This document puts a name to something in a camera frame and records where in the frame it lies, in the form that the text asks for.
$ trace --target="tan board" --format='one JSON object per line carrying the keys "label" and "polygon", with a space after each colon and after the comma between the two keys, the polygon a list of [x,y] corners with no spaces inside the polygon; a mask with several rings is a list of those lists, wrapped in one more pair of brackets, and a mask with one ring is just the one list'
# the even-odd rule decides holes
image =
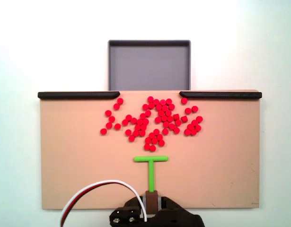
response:
{"label": "tan board", "polygon": [[[134,163],[135,156],[169,157],[155,163],[155,189],[184,208],[255,208],[259,206],[259,100],[189,100],[180,103],[178,91],[123,91],[124,104],[113,111],[116,122],[127,114],[138,117],[147,97],[171,98],[173,113],[184,115],[196,105],[189,123],[202,116],[202,130],[185,136],[187,123],[178,135],[164,137],[165,146],[145,151],[144,138],[131,143],[126,129],[99,131],[108,122],[105,110],[112,100],[41,100],[42,207],[62,209],[81,188],[102,180],[117,179],[139,194],[148,190],[147,163]],[[155,128],[156,111],[149,118],[148,133]],[[133,194],[120,185],[97,188],[75,205],[75,209],[114,209]]]}

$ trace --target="red disc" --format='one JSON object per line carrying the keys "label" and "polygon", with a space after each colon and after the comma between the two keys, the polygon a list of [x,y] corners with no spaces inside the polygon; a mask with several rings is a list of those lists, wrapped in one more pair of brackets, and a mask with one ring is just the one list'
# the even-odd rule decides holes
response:
{"label": "red disc", "polygon": [[156,122],[157,124],[159,124],[159,123],[161,122],[161,117],[156,117],[156,118],[155,118],[155,122]]}
{"label": "red disc", "polygon": [[132,116],[129,114],[129,115],[127,115],[127,116],[125,117],[125,119],[126,119],[127,121],[130,121],[130,120],[132,119]]}
{"label": "red disc", "polygon": [[193,107],[192,107],[192,111],[194,112],[194,113],[196,113],[197,111],[198,111],[198,107],[196,106],[196,105],[194,105]]}
{"label": "red disc", "polygon": [[180,132],[180,129],[179,129],[178,127],[175,127],[175,128],[174,128],[174,133],[175,133],[175,134],[178,134],[179,132]]}
{"label": "red disc", "polygon": [[114,116],[110,116],[110,117],[108,118],[108,121],[109,121],[109,122],[114,122],[114,121],[115,121],[115,117],[114,117]]}
{"label": "red disc", "polygon": [[186,113],[186,114],[190,114],[191,112],[192,112],[192,109],[191,109],[191,108],[186,108],[186,109],[185,109],[185,113]]}
{"label": "red disc", "polygon": [[117,103],[118,103],[119,105],[123,104],[123,98],[118,98],[118,99],[117,99]]}
{"label": "red disc", "polygon": [[169,108],[170,110],[174,110],[175,105],[174,105],[174,104],[171,104],[171,105],[168,106],[168,108]]}
{"label": "red disc", "polygon": [[190,131],[189,129],[185,129],[185,130],[184,130],[184,134],[185,134],[186,136],[189,136],[189,135],[191,134],[191,131]]}
{"label": "red disc", "polygon": [[182,104],[186,104],[187,103],[187,98],[182,98],[181,102],[182,102]]}
{"label": "red disc", "polygon": [[111,122],[106,123],[106,128],[107,129],[111,129],[113,126],[113,124]]}
{"label": "red disc", "polygon": [[180,120],[176,120],[175,124],[176,124],[176,126],[180,126],[182,124],[182,122]]}
{"label": "red disc", "polygon": [[151,145],[151,146],[150,146],[150,151],[151,151],[151,152],[154,152],[155,150],[156,150],[156,146],[155,146],[155,145]]}
{"label": "red disc", "polygon": [[181,117],[181,120],[182,120],[183,123],[185,123],[185,122],[188,121],[188,118],[187,118],[187,116],[183,116],[183,117]]}
{"label": "red disc", "polygon": [[201,122],[201,121],[203,121],[203,118],[202,118],[201,116],[197,116],[197,117],[196,117],[196,120],[197,120],[198,122]]}
{"label": "red disc", "polygon": [[140,130],[139,131],[139,135],[142,136],[142,137],[145,136],[145,130]]}
{"label": "red disc", "polygon": [[132,131],[131,131],[130,129],[128,129],[128,130],[125,131],[125,134],[126,134],[127,136],[130,136],[130,135],[132,134]]}
{"label": "red disc", "polygon": [[114,109],[115,109],[115,110],[119,110],[119,108],[120,108],[120,105],[119,105],[118,103],[115,103],[115,104],[114,104]]}
{"label": "red disc", "polygon": [[163,129],[162,133],[163,133],[163,135],[167,135],[168,134],[168,129]]}
{"label": "red disc", "polygon": [[151,103],[152,101],[154,101],[153,96],[149,96],[149,97],[147,98],[147,101],[148,101],[149,103]]}
{"label": "red disc", "polygon": [[169,122],[163,122],[163,127],[168,128],[169,127]]}
{"label": "red disc", "polygon": [[100,133],[101,133],[101,135],[105,135],[107,133],[107,130],[106,129],[101,129]]}
{"label": "red disc", "polygon": [[142,106],[142,109],[143,110],[147,110],[149,108],[149,105],[147,105],[147,104],[144,104],[143,106]]}
{"label": "red disc", "polygon": [[173,123],[169,124],[169,129],[174,130],[175,127],[176,126]]}
{"label": "red disc", "polygon": [[146,115],[146,117],[150,117],[151,116],[151,111],[150,110],[145,111],[145,115]]}
{"label": "red disc", "polygon": [[109,117],[110,115],[112,115],[112,111],[107,110],[107,111],[106,111],[106,116]]}
{"label": "red disc", "polygon": [[145,150],[150,150],[150,145],[149,145],[148,143],[146,143],[146,144],[144,145],[144,149],[145,149]]}
{"label": "red disc", "polygon": [[130,136],[128,137],[128,140],[129,140],[130,142],[133,142],[133,141],[135,140],[135,137],[134,137],[133,135],[130,135]]}
{"label": "red disc", "polygon": [[124,125],[124,126],[128,125],[128,121],[127,121],[126,119],[124,119],[124,120],[122,121],[122,125]]}

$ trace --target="white wall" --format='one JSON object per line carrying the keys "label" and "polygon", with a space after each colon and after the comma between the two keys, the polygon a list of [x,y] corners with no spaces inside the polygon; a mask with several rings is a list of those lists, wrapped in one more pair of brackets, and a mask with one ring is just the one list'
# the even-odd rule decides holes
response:
{"label": "white wall", "polygon": [[[207,227],[291,227],[291,1],[283,0],[0,0],[0,227],[58,225],[60,211],[41,209],[37,92],[107,90],[109,39],[190,39],[192,89],[263,93],[261,207],[192,212]],[[65,226],[107,227],[110,212],[74,211]]]}

